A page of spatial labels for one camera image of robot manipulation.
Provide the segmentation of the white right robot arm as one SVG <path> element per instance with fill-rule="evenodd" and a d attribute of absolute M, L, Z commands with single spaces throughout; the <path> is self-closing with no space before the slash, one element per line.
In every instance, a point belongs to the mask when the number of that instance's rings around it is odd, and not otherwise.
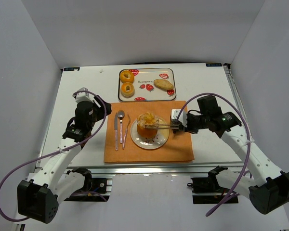
<path fill-rule="evenodd" d="M 197 134 L 208 129 L 226 143 L 243 161 L 240 173 L 217 166 L 208 173 L 207 184 L 213 190 L 228 189 L 226 196 L 209 212 L 210 216 L 222 204 L 235 196 L 248 198 L 261 214 L 268 214 L 289 202 L 289 172 L 275 165 L 252 141 L 248 125 L 238 110 L 223 113 L 215 93 L 195 96 L 197 114 L 184 108 L 171 111 L 171 129 Z"/>

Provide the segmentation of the round orange bread bun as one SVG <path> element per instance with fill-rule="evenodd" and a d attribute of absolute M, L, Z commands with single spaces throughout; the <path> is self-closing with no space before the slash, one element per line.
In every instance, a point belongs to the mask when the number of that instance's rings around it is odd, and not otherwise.
<path fill-rule="evenodd" d="M 137 117 L 137 132 L 143 138 L 153 138 L 158 130 L 156 127 L 159 124 L 159 117 L 151 112 L 140 114 Z"/>

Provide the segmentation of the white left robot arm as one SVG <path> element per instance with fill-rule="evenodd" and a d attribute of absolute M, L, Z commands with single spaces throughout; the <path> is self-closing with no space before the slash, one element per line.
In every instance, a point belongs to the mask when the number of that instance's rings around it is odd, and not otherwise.
<path fill-rule="evenodd" d="M 111 104 L 98 98 L 77 104 L 75 115 L 67 123 L 57 148 L 58 154 L 50 157 L 32 178 L 19 183 L 17 205 L 20 215 L 48 224 L 54 219 L 59 205 L 71 194 L 89 190 L 92 176 L 86 168 L 77 167 L 69 170 L 65 179 L 61 177 L 82 150 L 95 123 L 103 121 L 111 112 Z"/>

